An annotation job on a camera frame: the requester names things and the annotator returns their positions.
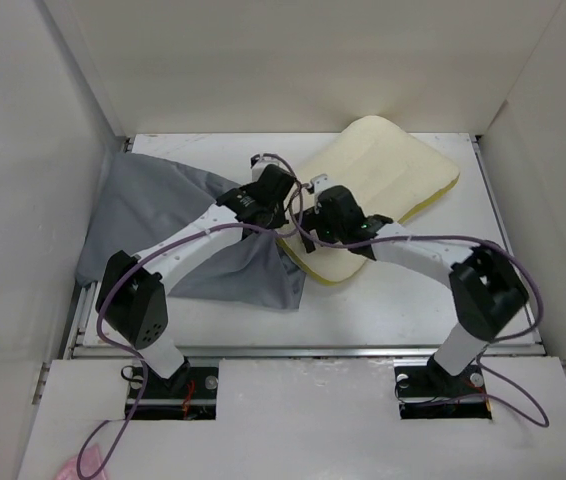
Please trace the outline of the cream pillow yellow edge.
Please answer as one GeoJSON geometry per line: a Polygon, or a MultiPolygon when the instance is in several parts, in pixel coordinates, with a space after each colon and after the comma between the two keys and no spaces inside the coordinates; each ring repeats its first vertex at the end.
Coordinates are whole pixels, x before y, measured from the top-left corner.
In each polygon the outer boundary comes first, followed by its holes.
{"type": "MultiPolygon", "coordinates": [[[[434,148],[379,116],[352,122],[297,170],[303,183],[321,174],[348,188],[365,214],[404,223],[438,201],[458,182],[459,167],[434,148]]],[[[355,276],[367,259],[318,247],[306,253],[299,234],[279,240],[313,280],[328,286],[355,276]]]]}

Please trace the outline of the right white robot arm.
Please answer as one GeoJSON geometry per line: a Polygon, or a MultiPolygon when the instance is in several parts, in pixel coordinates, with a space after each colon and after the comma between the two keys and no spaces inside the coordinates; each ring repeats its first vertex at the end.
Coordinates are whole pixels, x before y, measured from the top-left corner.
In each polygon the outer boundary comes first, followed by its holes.
{"type": "Polygon", "coordinates": [[[459,394],[468,366],[528,303],[529,293],[510,259],[477,240],[414,236],[393,219],[367,216],[352,192],[327,176],[310,182],[314,205],[300,215],[307,252],[347,250],[404,267],[451,292],[457,322],[425,366],[411,377],[431,396],[459,394]]]}

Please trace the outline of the grey pillowcase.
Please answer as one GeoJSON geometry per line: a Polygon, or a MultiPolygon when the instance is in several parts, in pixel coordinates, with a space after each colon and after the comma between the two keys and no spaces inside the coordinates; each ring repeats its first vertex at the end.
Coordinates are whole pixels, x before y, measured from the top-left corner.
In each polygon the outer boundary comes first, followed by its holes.
{"type": "MultiPolygon", "coordinates": [[[[118,154],[109,168],[75,270],[85,287],[107,261],[167,239],[203,214],[235,182],[215,173],[141,154],[118,154]]],[[[305,273],[271,236],[252,234],[208,259],[170,292],[178,298],[299,308],[305,273]]]]}

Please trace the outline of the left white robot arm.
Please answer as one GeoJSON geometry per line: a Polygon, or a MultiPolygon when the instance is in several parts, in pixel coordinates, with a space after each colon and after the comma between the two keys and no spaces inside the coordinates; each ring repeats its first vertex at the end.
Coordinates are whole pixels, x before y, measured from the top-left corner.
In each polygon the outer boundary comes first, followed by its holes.
{"type": "Polygon", "coordinates": [[[167,239],[134,255],[113,254],[96,301],[97,334],[108,324],[124,341],[115,345],[144,362],[152,384],[168,397],[186,387],[189,361],[165,335],[167,294],[189,273],[251,233],[286,223],[284,202],[292,173],[267,161],[254,180],[217,198],[203,214],[167,239]]]}

